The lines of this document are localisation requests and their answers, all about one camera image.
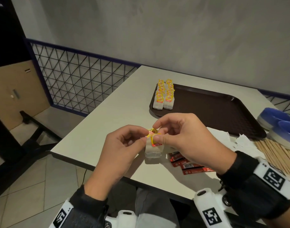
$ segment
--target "black cable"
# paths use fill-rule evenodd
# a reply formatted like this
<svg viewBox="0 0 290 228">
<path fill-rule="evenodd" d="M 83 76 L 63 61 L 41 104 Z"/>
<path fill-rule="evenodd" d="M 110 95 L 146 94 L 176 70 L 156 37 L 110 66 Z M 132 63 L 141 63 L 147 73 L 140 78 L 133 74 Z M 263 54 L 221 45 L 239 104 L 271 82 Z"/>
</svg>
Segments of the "black cable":
<svg viewBox="0 0 290 228">
<path fill-rule="evenodd" d="M 85 170 L 82 184 L 84 183 L 86 172 L 87 172 L 87 170 Z"/>
</svg>

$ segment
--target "brown plastic tray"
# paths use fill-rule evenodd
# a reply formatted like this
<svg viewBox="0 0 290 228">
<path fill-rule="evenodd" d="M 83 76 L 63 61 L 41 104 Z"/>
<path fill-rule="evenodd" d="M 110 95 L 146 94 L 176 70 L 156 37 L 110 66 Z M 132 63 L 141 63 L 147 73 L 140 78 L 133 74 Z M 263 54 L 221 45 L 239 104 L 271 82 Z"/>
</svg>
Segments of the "brown plastic tray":
<svg viewBox="0 0 290 228">
<path fill-rule="evenodd" d="M 149 108 L 155 115 L 162 117 L 168 113 L 194 113 L 205 126 L 226 131 L 230 135 L 245 134 L 253 140 L 266 138 L 265 131 L 238 98 L 178 84 L 174 84 L 174 89 L 172 110 L 153 108 L 154 91 Z"/>
</svg>

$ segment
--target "white table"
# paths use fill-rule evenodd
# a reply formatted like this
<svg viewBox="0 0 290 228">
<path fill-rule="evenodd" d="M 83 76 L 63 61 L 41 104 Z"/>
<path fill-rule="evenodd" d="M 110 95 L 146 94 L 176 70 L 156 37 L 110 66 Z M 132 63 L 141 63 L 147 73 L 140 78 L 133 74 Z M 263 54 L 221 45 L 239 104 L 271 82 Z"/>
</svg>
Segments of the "white table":
<svg viewBox="0 0 290 228">
<path fill-rule="evenodd" d="M 175 84 L 235 96 L 255 118 L 265 107 L 274 108 L 256 89 L 141 66 L 58 143 L 52 152 L 96 166 L 109 132 L 128 124 L 152 127 L 157 119 L 149 113 L 149 104 L 158 79 L 168 78 Z M 132 180 L 186 199 L 193 199 L 194 192 L 205 187 L 213 191 L 220 187 L 215 172 L 183 175 L 179 167 L 174 168 L 166 159 L 152 164 L 139 157 L 132 169 L 136 169 L 138 165 L 140 166 L 134 173 L 132 170 L 128 172 L 127 176 Z"/>
</svg>

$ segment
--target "gray pants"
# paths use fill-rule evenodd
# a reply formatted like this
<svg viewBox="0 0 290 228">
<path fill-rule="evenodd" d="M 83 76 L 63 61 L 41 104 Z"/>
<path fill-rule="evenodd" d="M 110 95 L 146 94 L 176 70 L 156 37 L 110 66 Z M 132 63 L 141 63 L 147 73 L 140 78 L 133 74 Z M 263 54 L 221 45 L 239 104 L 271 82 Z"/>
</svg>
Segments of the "gray pants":
<svg viewBox="0 0 290 228">
<path fill-rule="evenodd" d="M 136 228 L 179 228 L 169 198 L 138 188 L 136 192 Z"/>
</svg>

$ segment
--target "concrete wall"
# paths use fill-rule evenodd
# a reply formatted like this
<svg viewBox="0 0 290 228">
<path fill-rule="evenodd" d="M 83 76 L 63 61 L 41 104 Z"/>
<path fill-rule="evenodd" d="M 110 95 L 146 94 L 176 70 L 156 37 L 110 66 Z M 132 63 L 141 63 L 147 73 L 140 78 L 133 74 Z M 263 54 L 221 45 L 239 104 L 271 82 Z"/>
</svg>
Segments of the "concrete wall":
<svg viewBox="0 0 290 228">
<path fill-rule="evenodd" d="M 28 38 L 290 94 L 290 0 L 33 0 L 32 24 L 22 5 Z"/>
</svg>

